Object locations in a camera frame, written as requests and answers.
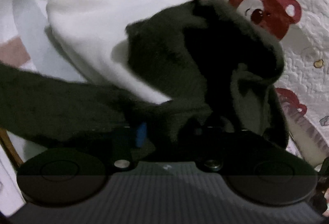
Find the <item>white folded garment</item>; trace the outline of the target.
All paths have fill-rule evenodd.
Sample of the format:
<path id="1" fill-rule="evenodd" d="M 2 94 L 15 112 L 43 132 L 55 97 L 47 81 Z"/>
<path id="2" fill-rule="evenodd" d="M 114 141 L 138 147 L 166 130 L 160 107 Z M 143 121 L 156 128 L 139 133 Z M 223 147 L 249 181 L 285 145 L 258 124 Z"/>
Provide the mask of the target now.
<path id="1" fill-rule="evenodd" d="M 115 85 L 144 101 L 169 101 L 129 68 L 127 25 L 190 0 L 49 0 L 52 34 L 73 65 L 98 85 Z"/>

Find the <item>dark green knit sweater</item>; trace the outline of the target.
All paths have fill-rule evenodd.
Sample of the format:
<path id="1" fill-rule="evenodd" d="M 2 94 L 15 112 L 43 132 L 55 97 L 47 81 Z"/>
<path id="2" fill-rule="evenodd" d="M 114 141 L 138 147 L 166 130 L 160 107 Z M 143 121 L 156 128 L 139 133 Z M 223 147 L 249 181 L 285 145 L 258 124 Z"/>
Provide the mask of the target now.
<path id="1" fill-rule="evenodd" d="M 1 64 L 1 127 L 49 146 L 83 131 L 147 124 L 150 139 L 253 131 L 279 148 L 288 128 L 274 83 L 284 70 L 279 41 L 223 0 L 193 0 L 129 24 L 128 65 L 169 97 L 67 82 Z"/>

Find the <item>checked pastel bed sheet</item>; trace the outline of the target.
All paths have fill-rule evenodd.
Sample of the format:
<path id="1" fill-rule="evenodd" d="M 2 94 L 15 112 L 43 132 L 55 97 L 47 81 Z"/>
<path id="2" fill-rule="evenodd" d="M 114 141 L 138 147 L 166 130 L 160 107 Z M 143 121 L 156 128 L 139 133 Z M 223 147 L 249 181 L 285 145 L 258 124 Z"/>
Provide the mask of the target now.
<path id="1" fill-rule="evenodd" d="M 1 0 L 1 61 L 47 76 L 85 82 L 49 30 L 47 3 Z"/>

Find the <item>white quilt with red bears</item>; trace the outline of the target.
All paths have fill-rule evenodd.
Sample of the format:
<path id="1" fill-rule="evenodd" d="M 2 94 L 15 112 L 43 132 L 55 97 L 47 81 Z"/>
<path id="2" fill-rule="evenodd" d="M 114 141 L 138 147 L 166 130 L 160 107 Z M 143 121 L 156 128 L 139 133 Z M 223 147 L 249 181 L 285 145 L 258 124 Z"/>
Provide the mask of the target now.
<path id="1" fill-rule="evenodd" d="M 291 141 L 318 166 L 328 156 L 328 0 L 228 0 L 280 40 L 285 68 L 276 82 Z"/>

